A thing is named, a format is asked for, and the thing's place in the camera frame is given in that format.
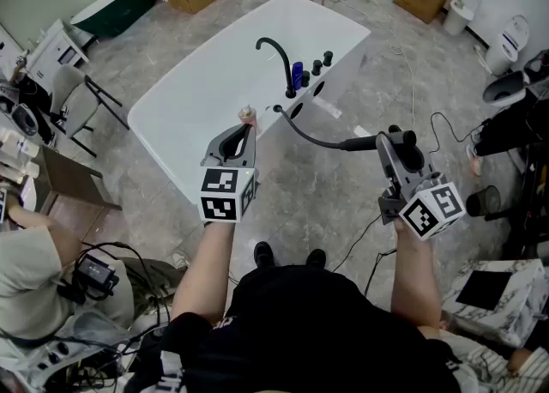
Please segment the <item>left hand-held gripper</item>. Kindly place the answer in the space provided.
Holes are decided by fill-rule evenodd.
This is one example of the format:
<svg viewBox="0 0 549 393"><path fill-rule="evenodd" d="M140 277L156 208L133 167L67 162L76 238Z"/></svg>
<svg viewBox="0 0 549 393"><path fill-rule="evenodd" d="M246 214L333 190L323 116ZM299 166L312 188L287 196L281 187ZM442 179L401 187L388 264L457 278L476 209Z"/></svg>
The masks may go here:
<svg viewBox="0 0 549 393"><path fill-rule="evenodd" d="M210 142L207 155L199 194L201 219L239 223L256 197L256 128L240 124L224 130Z"/></svg>

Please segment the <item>person's right forearm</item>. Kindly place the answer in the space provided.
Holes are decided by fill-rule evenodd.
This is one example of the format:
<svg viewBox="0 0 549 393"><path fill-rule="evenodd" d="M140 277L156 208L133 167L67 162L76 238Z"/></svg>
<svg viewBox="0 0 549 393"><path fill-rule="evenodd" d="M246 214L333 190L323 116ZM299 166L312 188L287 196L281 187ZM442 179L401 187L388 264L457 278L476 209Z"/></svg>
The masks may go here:
<svg viewBox="0 0 549 393"><path fill-rule="evenodd" d="M439 336L442 308L431 243L420 240L400 218L394 220L394 227L391 311L412 323L425 337Z"/></svg>

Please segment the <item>person's left forearm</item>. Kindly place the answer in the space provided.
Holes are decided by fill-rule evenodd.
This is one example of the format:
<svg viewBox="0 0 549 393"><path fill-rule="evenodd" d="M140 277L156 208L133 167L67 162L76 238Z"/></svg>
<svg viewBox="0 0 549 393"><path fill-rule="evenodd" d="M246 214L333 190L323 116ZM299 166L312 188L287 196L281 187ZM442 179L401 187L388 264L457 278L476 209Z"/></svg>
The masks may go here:
<svg viewBox="0 0 549 393"><path fill-rule="evenodd" d="M194 313L211 324L225 312L235 224L208 224L196 257L179 283L172 302L172 317Z"/></svg>

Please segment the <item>white bathtub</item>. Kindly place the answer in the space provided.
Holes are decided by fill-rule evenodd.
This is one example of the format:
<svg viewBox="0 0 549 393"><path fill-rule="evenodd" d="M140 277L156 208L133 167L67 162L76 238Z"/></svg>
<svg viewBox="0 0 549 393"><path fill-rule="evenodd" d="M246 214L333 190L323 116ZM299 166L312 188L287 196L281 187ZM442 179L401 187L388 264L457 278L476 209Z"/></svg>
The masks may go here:
<svg viewBox="0 0 549 393"><path fill-rule="evenodd" d="M256 168L275 168L297 130L310 130L320 103L337 101L356 79L368 28L309 0L270 0L195 49L130 109L130 128L169 179L192 203L199 200L201 161L210 141L239 124L238 112L256 109ZM277 41L290 69L302 62L309 86L285 96L279 53L261 37ZM311 74L315 60L333 52L332 65ZM274 112L273 106L282 106Z"/></svg>

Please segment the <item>dark green bathtub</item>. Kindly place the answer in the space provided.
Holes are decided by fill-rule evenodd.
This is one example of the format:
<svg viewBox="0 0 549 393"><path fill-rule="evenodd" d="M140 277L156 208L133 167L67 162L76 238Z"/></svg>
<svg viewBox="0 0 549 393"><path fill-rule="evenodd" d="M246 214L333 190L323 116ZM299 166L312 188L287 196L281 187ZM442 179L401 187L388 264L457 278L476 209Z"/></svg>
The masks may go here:
<svg viewBox="0 0 549 393"><path fill-rule="evenodd" d="M70 23L96 37L113 38L149 11L156 0L97 0L73 16Z"/></svg>

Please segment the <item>pink soap bottle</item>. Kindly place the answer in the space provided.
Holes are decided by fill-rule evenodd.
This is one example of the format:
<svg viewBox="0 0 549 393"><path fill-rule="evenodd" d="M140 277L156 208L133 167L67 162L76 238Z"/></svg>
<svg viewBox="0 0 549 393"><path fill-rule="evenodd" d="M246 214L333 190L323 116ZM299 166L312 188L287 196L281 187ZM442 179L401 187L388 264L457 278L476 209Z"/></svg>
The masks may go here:
<svg viewBox="0 0 549 393"><path fill-rule="evenodd" d="M250 105L244 106L238 112L238 118L242 124L251 125L256 131L258 131L256 109Z"/></svg>

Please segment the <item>black mesh bin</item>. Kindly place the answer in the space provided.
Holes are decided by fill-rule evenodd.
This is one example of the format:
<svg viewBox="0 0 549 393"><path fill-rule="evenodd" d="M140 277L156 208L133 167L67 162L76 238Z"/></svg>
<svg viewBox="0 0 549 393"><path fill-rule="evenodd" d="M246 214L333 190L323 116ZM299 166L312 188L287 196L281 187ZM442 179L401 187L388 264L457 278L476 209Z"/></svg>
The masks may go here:
<svg viewBox="0 0 549 393"><path fill-rule="evenodd" d="M485 189L469 195L465 204L469 216L494 221L499 218L501 196L495 185L488 185Z"/></svg>

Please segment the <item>person's left black shoe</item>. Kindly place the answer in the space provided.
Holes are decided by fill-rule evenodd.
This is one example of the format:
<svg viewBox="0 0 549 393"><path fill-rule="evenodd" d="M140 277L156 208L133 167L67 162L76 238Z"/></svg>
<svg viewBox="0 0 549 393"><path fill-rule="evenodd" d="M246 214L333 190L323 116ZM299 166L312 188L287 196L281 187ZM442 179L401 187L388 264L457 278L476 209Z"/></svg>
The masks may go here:
<svg viewBox="0 0 549 393"><path fill-rule="evenodd" d="M275 266L274 253L270 245L261 241L254 248L254 262L258 269Z"/></svg>

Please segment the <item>black metal rack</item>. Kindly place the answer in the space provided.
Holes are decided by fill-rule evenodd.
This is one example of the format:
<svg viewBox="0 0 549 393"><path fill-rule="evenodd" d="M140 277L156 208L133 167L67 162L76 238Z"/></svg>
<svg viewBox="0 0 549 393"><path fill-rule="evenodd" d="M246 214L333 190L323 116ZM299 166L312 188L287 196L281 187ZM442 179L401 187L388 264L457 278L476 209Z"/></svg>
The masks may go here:
<svg viewBox="0 0 549 393"><path fill-rule="evenodd" d="M528 146L520 197L509 223L502 259L536 258L538 243L549 241L549 142Z"/></svg>

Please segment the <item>dark wooden table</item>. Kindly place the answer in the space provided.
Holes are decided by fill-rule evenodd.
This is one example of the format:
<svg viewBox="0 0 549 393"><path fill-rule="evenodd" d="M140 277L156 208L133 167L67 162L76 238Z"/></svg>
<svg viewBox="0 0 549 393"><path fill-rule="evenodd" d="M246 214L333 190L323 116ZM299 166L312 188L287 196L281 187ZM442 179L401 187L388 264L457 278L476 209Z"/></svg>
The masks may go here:
<svg viewBox="0 0 549 393"><path fill-rule="evenodd" d="M37 210L49 214L59 197L121 211L106 190L103 175L64 155L42 146L37 157L39 176L35 179Z"/></svg>

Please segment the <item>grey chair with black legs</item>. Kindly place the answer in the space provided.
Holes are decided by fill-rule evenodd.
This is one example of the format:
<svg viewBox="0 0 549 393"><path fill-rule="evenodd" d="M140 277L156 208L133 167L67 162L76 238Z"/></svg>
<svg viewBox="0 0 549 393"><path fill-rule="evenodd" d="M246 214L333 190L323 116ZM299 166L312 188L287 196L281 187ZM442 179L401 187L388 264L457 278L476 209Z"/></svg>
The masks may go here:
<svg viewBox="0 0 549 393"><path fill-rule="evenodd" d="M101 106L126 130L130 128L107 101L119 108L123 107L122 103L75 66L62 64L52 78L51 89L51 123L94 158L97 154L78 141L75 135L81 130L94 131L87 124Z"/></svg>

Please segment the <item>marble patterned box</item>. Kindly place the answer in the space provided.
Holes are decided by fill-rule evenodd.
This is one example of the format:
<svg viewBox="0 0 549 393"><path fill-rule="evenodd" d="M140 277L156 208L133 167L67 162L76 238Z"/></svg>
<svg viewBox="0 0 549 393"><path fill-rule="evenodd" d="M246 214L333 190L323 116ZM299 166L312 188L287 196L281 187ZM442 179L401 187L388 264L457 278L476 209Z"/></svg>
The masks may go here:
<svg viewBox="0 0 549 393"><path fill-rule="evenodd" d="M549 275L539 259L468 261L443 296L442 309L463 330L519 348L548 300Z"/></svg>

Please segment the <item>black box device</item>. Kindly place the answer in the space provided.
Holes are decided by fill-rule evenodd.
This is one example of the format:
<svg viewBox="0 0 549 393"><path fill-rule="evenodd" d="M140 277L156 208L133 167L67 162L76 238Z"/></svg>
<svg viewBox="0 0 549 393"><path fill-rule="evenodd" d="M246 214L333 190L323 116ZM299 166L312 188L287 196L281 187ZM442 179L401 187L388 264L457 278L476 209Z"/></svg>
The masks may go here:
<svg viewBox="0 0 549 393"><path fill-rule="evenodd" d="M74 277L82 291L96 300L112 296L119 282L115 269L91 255L85 255L77 263Z"/></svg>

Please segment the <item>person's black clothed body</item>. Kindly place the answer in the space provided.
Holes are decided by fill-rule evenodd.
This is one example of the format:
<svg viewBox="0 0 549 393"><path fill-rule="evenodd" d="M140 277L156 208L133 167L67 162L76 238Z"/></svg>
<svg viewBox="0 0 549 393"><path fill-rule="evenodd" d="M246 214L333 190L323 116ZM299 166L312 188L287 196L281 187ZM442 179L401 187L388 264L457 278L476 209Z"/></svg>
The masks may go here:
<svg viewBox="0 0 549 393"><path fill-rule="evenodd" d="M160 346L188 393L460 393L448 345L311 266L252 271L220 323L187 312Z"/></svg>

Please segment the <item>white cabinet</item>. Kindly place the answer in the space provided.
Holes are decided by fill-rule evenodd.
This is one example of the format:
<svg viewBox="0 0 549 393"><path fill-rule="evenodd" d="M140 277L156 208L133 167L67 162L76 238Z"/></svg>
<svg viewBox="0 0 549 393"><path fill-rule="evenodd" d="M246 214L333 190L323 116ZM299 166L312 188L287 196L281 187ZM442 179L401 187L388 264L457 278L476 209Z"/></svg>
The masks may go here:
<svg viewBox="0 0 549 393"><path fill-rule="evenodd" d="M56 20L27 59L27 72L38 79L52 76L64 63L77 65L89 61L61 20Z"/></svg>

